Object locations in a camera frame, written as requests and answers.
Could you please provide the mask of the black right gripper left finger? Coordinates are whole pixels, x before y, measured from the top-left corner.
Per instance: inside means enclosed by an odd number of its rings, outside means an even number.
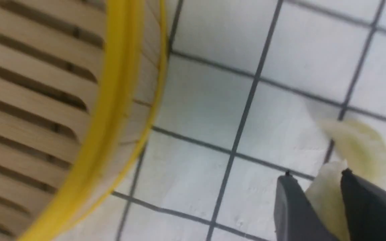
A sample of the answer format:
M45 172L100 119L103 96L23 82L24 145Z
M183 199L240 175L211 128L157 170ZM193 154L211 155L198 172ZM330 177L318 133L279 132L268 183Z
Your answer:
M277 241L337 241L318 218L298 181L289 171L277 179Z

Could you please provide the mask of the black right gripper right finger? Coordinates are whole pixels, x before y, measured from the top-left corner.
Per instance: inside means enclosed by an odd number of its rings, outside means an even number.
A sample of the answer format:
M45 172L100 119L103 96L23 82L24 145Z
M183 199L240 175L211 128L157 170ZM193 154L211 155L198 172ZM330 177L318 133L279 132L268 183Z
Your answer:
M342 198L352 241L386 241L386 191L355 175L342 172Z

